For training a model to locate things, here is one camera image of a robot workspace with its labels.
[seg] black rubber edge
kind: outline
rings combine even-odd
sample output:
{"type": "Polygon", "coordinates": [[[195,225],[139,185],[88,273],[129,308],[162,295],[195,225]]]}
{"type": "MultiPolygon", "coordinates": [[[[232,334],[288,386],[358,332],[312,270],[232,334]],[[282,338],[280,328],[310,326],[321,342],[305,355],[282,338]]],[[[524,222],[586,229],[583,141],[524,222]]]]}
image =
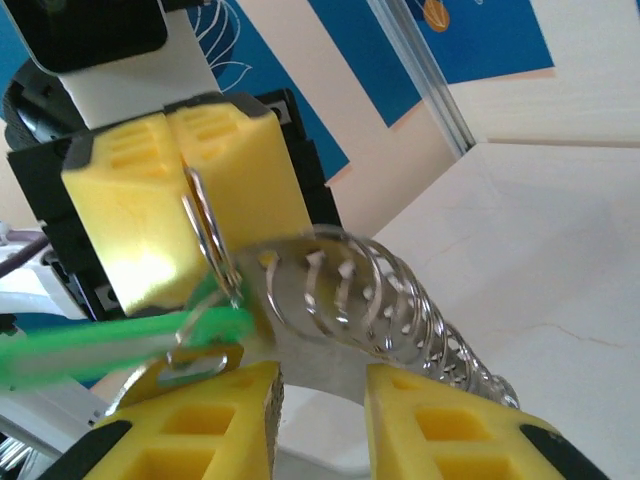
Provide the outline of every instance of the black rubber edge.
{"type": "Polygon", "coordinates": [[[40,475],[38,480],[82,480],[133,425],[125,420],[91,430],[40,475]]]}
{"type": "Polygon", "coordinates": [[[90,132],[76,136],[69,146],[62,170],[80,170],[91,163],[94,135],[90,132]]]}
{"type": "Polygon", "coordinates": [[[562,435],[534,425],[521,425],[520,431],[566,480],[609,480],[562,435]]]}
{"type": "Polygon", "coordinates": [[[9,152],[7,156],[34,215],[46,223],[75,215],[71,198],[60,179],[70,144],[71,138],[61,138],[9,152]]]}
{"type": "Polygon", "coordinates": [[[303,190],[302,197],[313,225],[342,226],[338,208],[329,187],[303,190]]]}
{"type": "Polygon", "coordinates": [[[284,88],[274,92],[256,95],[256,98],[269,110],[273,110],[276,115],[278,115],[280,125],[282,126],[282,133],[287,144],[307,140],[307,132],[305,131],[302,123],[302,117],[298,110],[298,103],[296,102],[295,95],[290,89],[284,88]],[[282,120],[281,117],[283,112],[276,111],[279,110],[279,106],[282,102],[286,105],[286,114],[289,116],[288,121],[282,120]]]}
{"type": "Polygon", "coordinates": [[[324,171],[313,141],[289,142],[287,147],[300,189],[304,192],[324,187],[324,171]]]}

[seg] yellow gripper pad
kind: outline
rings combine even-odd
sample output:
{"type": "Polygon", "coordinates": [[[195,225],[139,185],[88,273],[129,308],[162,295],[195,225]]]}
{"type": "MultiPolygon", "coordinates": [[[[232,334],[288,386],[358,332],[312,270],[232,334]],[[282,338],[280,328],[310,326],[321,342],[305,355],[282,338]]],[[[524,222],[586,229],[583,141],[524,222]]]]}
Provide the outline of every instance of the yellow gripper pad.
{"type": "Polygon", "coordinates": [[[262,362],[117,411],[41,480],[269,480],[284,385],[262,362]]]}
{"type": "Polygon", "coordinates": [[[127,314],[184,305],[207,271],[186,167],[231,252],[311,226],[278,119],[249,95],[207,94],[76,137],[62,181],[127,314]]]}
{"type": "MultiPolygon", "coordinates": [[[[146,400],[40,480],[271,480],[283,393],[263,362],[146,400]]],[[[365,410],[373,480],[607,480],[546,422],[404,370],[369,367],[365,410]]]]}

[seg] purple cable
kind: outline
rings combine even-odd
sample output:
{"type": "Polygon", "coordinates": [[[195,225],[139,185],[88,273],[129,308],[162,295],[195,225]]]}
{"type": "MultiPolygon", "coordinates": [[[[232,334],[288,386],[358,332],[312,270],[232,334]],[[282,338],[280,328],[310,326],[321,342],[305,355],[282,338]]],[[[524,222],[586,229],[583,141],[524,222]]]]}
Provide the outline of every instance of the purple cable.
{"type": "MultiPolygon", "coordinates": [[[[12,234],[17,234],[19,232],[10,232],[7,235],[8,239],[12,239],[12,234]]],[[[33,232],[21,232],[23,234],[33,233],[33,232]]],[[[0,263],[0,278],[6,277],[14,270],[17,270],[22,265],[27,263],[33,257],[35,257],[38,253],[40,253],[44,248],[49,245],[49,239],[43,233],[38,233],[35,239],[30,238],[31,243],[20,250],[15,255],[7,258],[4,262],[0,263]]]]}
{"type": "Polygon", "coordinates": [[[10,242],[35,242],[43,235],[38,230],[11,230],[7,233],[10,242]]]}

